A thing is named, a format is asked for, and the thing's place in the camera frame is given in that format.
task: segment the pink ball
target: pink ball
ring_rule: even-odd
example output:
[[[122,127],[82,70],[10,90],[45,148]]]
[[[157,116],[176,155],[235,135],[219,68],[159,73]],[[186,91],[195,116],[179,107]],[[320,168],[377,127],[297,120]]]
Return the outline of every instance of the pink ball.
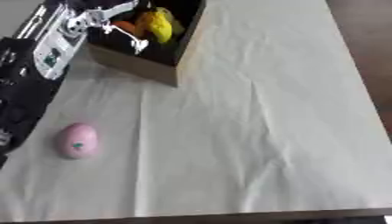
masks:
[[[85,124],[75,123],[60,134],[60,151],[70,158],[89,158],[97,152],[96,130]]]

